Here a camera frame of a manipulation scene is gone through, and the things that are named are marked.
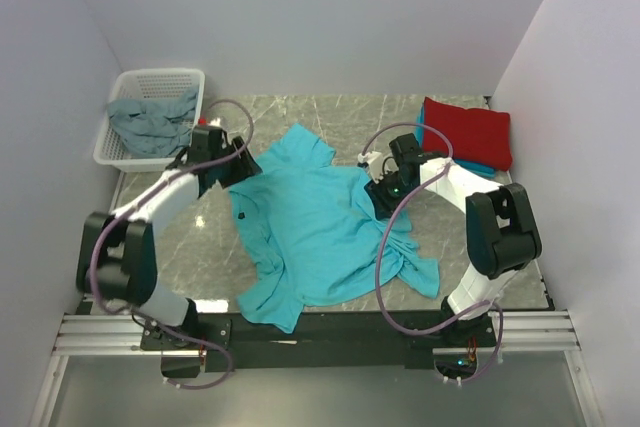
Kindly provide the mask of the light blue t-shirt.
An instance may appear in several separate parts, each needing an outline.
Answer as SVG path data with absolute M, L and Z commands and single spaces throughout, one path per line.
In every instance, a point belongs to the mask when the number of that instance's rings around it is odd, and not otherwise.
M 296 124 L 257 163 L 260 175 L 229 190 L 256 282 L 238 295 L 243 317 L 294 331 L 302 311 L 356 299 L 375 288 L 374 271 L 386 224 L 364 190 L 368 175 L 333 165 L 335 151 Z M 422 258 L 402 213 L 384 250 L 381 284 L 399 278 L 423 296 L 440 286 L 437 260 Z

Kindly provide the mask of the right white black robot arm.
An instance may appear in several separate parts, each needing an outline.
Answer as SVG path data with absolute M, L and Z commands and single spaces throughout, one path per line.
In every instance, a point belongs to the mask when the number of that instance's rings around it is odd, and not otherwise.
M 364 149 L 358 165 L 368 169 L 366 192 L 378 220 L 385 220 L 374 271 L 375 294 L 387 323 L 407 336 L 427 336 L 439 331 L 444 342 L 460 346 L 474 333 L 473 321 L 496 309 L 497 298 L 516 273 L 542 253 L 542 242 L 526 189 L 518 183 L 500 184 L 458 165 L 453 146 L 426 152 L 412 134 L 389 143 L 396 168 L 387 172 L 382 154 Z M 382 258 L 394 223 L 418 193 L 429 191 L 446 200 L 465 216 L 469 266 L 455 289 L 445 298 L 450 312 L 439 324 L 422 330 L 403 327 L 386 309 L 381 294 Z

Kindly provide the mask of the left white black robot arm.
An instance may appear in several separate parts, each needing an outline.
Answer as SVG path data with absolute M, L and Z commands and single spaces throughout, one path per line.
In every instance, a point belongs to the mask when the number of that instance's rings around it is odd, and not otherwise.
M 176 348 L 193 346 L 204 337 L 196 304 L 159 281 L 155 237 L 213 186 L 228 188 L 261 173 L 242 137 L 229 139 L 219 126 L 196 126 L 191 144 L 151 187 L 116 210 L 87 217 L 77 290 L 102 303 L 121 301 L 156 322 Z

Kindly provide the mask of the grey-blue crumpled t-shirt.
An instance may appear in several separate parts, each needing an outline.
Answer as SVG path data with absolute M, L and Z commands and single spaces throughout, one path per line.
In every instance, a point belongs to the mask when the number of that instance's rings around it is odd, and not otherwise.
M 175 98 L 114 100 L 107 105 L 110 126 L 133 156 L 171 157 L 190 143 L 198 93 L 192 87 Z

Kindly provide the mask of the folded teal t-shirt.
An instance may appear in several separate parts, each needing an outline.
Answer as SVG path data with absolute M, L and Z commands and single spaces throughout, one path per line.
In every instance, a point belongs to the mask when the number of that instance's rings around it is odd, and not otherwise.
M 421 107 L 419 115 L 416 117 L 416 122 L 420 124 L 425 124 L 425 108 Z M 423 143 L 423 137 L 425 134 L 425 130 L 421 127 L 417 127 L 415 129 L 414 135 L 419 144 Z M 469 170 L 470 172 L 487 179 L 494 179 L 496 176 L 496 170 L 492 167 L 485 166 L 482 164 L 478 164 L 475 162 L 465 161 L 461 159 L 456 159 L 456 163 L 461 167 Z

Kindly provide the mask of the folded red t-shirt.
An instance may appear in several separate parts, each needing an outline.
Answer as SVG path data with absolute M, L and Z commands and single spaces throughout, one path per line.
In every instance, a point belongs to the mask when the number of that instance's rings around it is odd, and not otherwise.
M 422 120 L 450 141 L 454 159 L 482 164 L 499 171 L 511 168 L 511 117 L 508 113 L 463 108 L 426 97 Z

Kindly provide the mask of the white plastic laundry basket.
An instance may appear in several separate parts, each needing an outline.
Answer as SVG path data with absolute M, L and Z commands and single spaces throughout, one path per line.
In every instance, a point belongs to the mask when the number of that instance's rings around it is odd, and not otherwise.
M 126 71 L 119 75 L 113 86 L 109 101 L 131 99 L 136 101 L 157 101 L 158 99 L 180 99 L 185 92 L 193 91 L 195 96 L 194 114 L 191 119 L 181 122 L 188 133 L 200 117 L 205 87 L 205 74 L 189 68 L 151 68 Z M 156 172 L 163 170 L 174 158 L 144 157 L 132 154 L 121 137 L 113 130 L 108 115 L 99 129 L 93 159 L 97 164 L 111 166 L 122 172 Z

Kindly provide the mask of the black base crossbar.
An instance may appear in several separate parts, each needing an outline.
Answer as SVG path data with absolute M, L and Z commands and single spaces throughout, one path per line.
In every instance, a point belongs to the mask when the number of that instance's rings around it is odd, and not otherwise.
M 408 329 L 426 329 L 444 321 L 436 310 L 392 311 L 392 317 Z M 238 369 L 403 366 L 434 368 L 436 349 L 453 348 L 464 353 L 469 347 L 496 344 L 491 318 L 460 321 L 430 336 L 406 336 L 393 329 L 380 312 L 303 313 L 292 334 L 275 326 L 250 323 L 239 313 L 201 313 L 199 326 L 205 340 L 227 350 Z M 169 378 L 204 372 L 224 372 L 227 362 L 215 350 L 204 350 L 145 326 L 142 352 L 162 354 L 161 371 Z

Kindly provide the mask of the aluminium rail frame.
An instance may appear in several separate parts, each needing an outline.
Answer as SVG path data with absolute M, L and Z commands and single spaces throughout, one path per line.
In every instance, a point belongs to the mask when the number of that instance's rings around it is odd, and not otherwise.
M 434 368 L 238 369 L 169 378 L 126 316 L 68 315 L 36 405 L 36 426 L 600 426 L 570 316 L 488 315 L 494 347 L 436 349 Z

